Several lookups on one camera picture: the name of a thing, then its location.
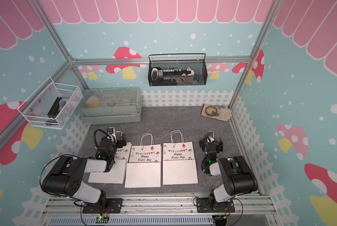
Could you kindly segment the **paper bag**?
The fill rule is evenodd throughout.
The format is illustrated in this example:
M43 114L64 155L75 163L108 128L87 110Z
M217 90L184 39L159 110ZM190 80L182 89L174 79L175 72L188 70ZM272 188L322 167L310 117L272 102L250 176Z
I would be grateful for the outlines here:
M140 145L131 148L126 169L125 188L160 187L161 163L161 144L154 144L152 134L143 134Z
M117 149L115 163L112 169L109 172L90 173L88 182L99 184L123 184L131 148L131 142L127 142L126 146Z
M171 142L163 144L163 185L197 184L197 165L193 143L185 142L180 130L170 134Z

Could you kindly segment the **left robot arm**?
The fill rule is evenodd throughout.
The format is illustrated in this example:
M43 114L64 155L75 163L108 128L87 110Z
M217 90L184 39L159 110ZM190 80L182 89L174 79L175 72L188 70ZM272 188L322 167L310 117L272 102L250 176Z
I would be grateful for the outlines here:
M124 147L126 136L122 131L108 128L106 131L96 129L93 134L96 153L83 158L71 154L56 157L52 169L44 179L39 179L43 192L49 195L71 197L82 201L83 213L98 213L101 216L112 210L113 201L107 199L106 192L84 183L86 173L107 173L115 164L115 155Z

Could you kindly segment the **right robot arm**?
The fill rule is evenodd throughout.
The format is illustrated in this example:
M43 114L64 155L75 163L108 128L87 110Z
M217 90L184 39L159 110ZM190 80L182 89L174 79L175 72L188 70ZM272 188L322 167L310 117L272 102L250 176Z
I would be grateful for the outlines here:
M258 190L258 182L242 155L218 158L223 151L221 139L214 138L214 132L208 131L199 141L200 148L205 153L201 162L204 174L220 176L222 185L213 189L208 198L194 198L193 204L198 213L233 213L233 200L240 195L246 195Z

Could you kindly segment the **roll of brown tape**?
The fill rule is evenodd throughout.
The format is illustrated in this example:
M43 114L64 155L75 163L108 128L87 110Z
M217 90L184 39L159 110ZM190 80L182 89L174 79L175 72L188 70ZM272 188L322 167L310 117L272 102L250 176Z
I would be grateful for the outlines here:
M214 117L217 114L218 110L215 106L208 106L205 108L205 114L209 117Z

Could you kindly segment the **clear plastic storage box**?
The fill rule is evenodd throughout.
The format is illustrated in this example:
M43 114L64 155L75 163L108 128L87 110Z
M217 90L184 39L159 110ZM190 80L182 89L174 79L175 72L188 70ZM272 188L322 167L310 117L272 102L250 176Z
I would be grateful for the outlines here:
M137 87L88 89L78 110L92 125L140 122L142 95Z

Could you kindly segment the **black item in white basket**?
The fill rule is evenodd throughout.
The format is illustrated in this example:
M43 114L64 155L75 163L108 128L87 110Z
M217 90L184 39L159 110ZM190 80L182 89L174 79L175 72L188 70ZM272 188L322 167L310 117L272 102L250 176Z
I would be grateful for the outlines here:
M57 97L56 100L54 101L52 107L50 108L49 112L48 112L48 117L49 118L55 118L57 117L57 115L59 114L60 110L60 104L59 102L62 100L62 98Z

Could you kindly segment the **green circuit board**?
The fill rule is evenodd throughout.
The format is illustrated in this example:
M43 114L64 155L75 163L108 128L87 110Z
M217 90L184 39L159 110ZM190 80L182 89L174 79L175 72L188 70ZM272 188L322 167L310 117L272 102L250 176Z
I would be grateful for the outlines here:
M107 224L109 222L109 216L98 216L96 218L96 224Z

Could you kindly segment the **black white device in basket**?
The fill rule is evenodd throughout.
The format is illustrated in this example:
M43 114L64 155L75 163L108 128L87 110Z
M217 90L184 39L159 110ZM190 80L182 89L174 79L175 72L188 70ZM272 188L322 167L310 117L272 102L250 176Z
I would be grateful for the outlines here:
M186 82L193 82L195 78L194 70L181 70L176 68L152 68L151 72L149 73L149 79L155 83L186 83Z

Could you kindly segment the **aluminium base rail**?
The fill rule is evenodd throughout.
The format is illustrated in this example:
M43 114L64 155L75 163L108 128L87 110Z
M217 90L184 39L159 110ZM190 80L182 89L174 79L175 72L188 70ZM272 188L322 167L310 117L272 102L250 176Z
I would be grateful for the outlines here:
M198 213L193 199L205 193L121 195L120 204L104 213L107 224L96 224L100 214L84 214L72 199L52 197L39 226L214 226L215 217L226 216L232 226L279 226L279 217L267 195L254 192L233 200L233 213Z

